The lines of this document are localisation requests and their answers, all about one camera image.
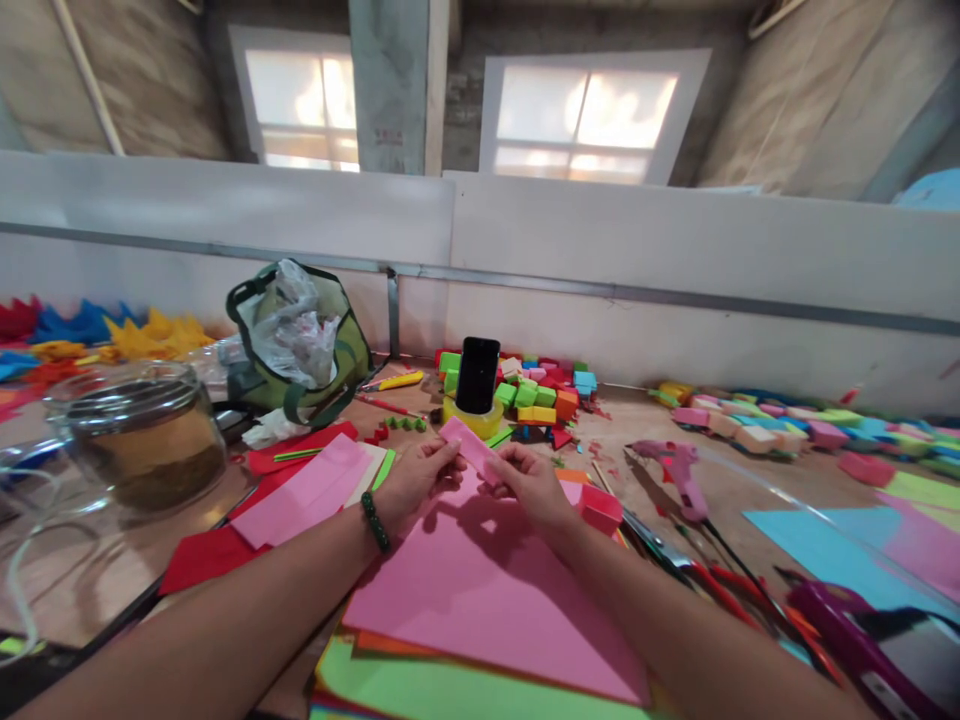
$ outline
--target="left hand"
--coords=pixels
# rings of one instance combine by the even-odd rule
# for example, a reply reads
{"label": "left hand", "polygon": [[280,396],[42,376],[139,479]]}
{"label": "left hand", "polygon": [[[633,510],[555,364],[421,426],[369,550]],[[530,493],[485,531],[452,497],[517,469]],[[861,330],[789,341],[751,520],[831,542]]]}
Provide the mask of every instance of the left hand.
{"label": "left hand", "polygon": [[428,498],[459,489],[467,469],[459,452],[459,442],[451,444],[443,438],[407,449],[373,496],[388,535],[396,537],[415,522]]}

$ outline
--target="glue gun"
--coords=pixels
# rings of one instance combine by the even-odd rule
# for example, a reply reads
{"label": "glue gun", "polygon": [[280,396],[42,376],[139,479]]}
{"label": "glue gun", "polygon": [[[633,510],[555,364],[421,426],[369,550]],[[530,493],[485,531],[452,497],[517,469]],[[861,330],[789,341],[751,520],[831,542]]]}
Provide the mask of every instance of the glue gun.
{"label": "glue gun", "polygon": [[680,491],[684,518],[690,522],[707,519],[707,501],[690,470],[691,465],[700,461],[695,445],[669,440],[638,440],[627,447],[633,448],[640,457],[653,458],[660,463],[664,482],[673,482]]}

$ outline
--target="glass jar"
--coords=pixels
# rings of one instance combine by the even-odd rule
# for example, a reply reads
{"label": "glass jar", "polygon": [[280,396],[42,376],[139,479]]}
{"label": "glass jar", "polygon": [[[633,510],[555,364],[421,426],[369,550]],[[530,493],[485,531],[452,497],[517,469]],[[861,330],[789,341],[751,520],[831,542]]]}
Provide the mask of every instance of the glass jar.
{"label": "glass jar", "polygon": [[43,404],[67,454],[125,514],[174,510],[226,469],[210,399],[189,365],[94,368],[52,387]]}

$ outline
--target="beaded bracelet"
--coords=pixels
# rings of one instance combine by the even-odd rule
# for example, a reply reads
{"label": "beaded bracelet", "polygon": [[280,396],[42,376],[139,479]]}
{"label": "beaded bracelet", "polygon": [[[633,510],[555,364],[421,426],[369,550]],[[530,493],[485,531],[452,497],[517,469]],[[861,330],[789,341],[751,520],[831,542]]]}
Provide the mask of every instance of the beaded bracelet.
{"label": "beaded bracelet", "polygon": [[377,539],[380,552],[386,555],[390,552],[390,538],[387,537],[387,531],[383,529],[383,523],[377,517],[377,509],[373,506],[373,495],[365,492],[360,496],[360,504],[363,505],[363,514],[367,516],[367,522],[370,523],[370,530]]}

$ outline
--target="right hand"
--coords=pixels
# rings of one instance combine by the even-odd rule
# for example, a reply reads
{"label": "right hand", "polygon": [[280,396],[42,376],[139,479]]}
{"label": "right hand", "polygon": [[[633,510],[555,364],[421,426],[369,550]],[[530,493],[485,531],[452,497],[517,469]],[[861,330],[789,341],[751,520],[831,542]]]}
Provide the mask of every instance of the right hand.
{"label": "right hand", "polygon": [[497,459],[489,460],[486,469],[503,484],[483,484],[481,492],[496,498],[516,497],[534,529],[548,542],[569,534],[580,524],[580,516],[564,495],[553,465],[539,453],[510,443],[497,451]]}

